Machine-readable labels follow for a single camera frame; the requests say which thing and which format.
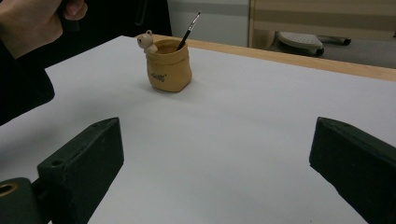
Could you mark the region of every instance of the teddy bear figurine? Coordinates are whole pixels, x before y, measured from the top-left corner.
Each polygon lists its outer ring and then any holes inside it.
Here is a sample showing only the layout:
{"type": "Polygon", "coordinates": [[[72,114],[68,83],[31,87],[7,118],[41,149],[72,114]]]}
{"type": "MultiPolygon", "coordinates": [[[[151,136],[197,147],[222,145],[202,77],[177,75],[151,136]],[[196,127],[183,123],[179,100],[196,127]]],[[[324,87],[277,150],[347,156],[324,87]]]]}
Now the teddy bear figurine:
{"type": "Polygon", "coordinates": [[[137,44],[141,49],[145,50],[145,53],[155,53],[158,50],[157,46],[154,45],[152,32],[150,30],[147,30],[145,34],[137,37],[137,44]]]}

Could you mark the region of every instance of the yellow ceramic cup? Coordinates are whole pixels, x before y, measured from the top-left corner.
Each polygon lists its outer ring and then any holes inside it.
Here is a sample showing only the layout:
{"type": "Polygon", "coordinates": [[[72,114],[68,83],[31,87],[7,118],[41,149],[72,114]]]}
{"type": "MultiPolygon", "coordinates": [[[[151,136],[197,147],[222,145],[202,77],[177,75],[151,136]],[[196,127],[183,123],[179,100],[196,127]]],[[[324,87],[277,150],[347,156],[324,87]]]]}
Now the yellow ceramic cup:
{"type": "Polygon", "coordinates": [[[151,85],[162,91],[178,92],[190,82],[190,56],[187,43],[177,50],[180,41],[160,40],[155,53],[146,53],[148,79],[151,85]]]}

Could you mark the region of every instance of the pen holder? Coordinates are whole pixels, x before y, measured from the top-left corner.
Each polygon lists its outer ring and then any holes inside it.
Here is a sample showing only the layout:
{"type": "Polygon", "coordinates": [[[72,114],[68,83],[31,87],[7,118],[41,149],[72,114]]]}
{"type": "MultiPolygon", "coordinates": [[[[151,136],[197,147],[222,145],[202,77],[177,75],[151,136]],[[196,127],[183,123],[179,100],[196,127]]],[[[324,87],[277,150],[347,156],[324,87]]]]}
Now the pen holder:
{"type": "Polygon", "coordinates": [[[160,40],[155,42],[156,52],[147,52],[148,79],[156,89],[178,92],[190,82],[190,56],[187,43],[177,50],[180,41],[160,40]]]}

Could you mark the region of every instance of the person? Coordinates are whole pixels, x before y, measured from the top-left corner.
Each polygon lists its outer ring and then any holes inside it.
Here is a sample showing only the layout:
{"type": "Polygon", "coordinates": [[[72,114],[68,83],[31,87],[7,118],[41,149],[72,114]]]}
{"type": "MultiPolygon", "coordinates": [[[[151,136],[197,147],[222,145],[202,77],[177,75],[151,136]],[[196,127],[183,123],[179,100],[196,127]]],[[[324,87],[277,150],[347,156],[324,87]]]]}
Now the person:
{"type": "MultiPolygon", "coordinates": [[[[30,52],[62,33],[57,8],[62,0],[0,0],[0,125],[49,102],[54,90],[30,52]]],[[[82,19],[84,0],[68,0],[63,16],[82,19]]]]}

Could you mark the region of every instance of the finger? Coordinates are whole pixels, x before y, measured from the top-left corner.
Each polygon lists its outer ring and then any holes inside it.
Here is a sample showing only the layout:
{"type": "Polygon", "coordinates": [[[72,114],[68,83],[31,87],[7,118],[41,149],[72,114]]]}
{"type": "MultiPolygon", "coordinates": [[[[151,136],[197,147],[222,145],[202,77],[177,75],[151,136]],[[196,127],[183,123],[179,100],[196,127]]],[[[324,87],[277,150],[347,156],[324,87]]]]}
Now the finger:
{"type": "Polygon", "coordinates": [[[70,13],[69,10],[67,9],[66,12],[64,13],[64,17],[70,21],[78,21],[84,18],[87,11],[88,11],[88,6],[83,2],[82,6],[79,8],[78,11],[73,11],[73,13],[70,13]]]}

